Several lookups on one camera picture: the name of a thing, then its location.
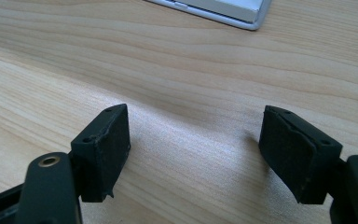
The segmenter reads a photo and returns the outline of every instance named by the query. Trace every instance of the white laptop edge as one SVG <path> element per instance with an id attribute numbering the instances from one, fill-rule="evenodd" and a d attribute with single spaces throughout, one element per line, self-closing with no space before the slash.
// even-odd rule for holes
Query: white laptop edge
<path id="1" fill-rule="evenodd" d="M 204 10 L 199 7 L 192 7 L 186 4 L 183 4 L 178 1 L 172 1 L 172 0 L 146 0 L 149 2 L 153 2 L 159 5 L 163 5 L 165 7 L 171 7 L 177 10 L 181 10 L 190 14 L 194 14 L 197 16 L 201 16 L 203 18 L 207 18 L 213 21 L 219 21 L 224 24 L 232 25 L 241 29 L 246 30 L 257 30 L 260 28 L 261 24 L 264 21 L 264 18 L 266 17 L 267 11 L 269 10 L 269 5 L 271 3 L 271 0 L 264 0 L 261 8 L 259 9 L 258 16 L 254 22 L 249 21 L 241 21 L 237 20 L 222 14 L 214 13 L 212 11 Z"/>

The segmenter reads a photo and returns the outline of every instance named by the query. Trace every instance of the metal ring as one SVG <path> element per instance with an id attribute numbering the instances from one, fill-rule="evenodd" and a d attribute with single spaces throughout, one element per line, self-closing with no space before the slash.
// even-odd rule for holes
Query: metal ring
<path id="1" fill-rule="evenodd" d="M 40 167 L 49 167 L 49 166 L 57 164 L 59 161 L 60 161 L 60 157 L 58 157 L 58 156 L 46 157 L 43 160 L 41 160 L 38 163 L 38 165 Z"/>

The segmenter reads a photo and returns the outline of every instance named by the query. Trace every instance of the light wood surface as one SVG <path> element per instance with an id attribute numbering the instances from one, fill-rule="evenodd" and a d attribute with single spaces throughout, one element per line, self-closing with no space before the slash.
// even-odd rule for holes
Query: light wood surface
<path id="1" fill-rule="evenodd" d="M 329 223 L 257 142 L 265 105 L 358 154 L 358 0 L 273 0 L 249 32 L 141 0 L 0 0 L 0 192 L 126 103 L 131 154 L 85 223 Z"/>

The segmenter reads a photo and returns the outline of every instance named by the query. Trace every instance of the wooden table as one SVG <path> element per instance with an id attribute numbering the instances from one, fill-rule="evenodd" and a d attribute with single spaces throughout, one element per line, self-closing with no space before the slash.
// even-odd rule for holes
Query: wooden table
<path id="1" fill-rule="evenodd" d="M 0 192 L 126 103 L 131 154 L 85 223 L 329 223 L 260 156 L 265 105 L 358 154 L 358 0 L 273 0 L 249 32 L 142 0 L 0 0 Z"/>

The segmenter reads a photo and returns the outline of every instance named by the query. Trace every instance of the laptop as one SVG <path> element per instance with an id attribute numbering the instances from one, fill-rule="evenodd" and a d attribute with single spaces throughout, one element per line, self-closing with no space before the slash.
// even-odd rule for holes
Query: laptop
<path id="1" fill-rule="evenodd" d="M 257 30 L 260 27 L 271 2 L 271 0 L 146 1 L 247 30 Z"/>

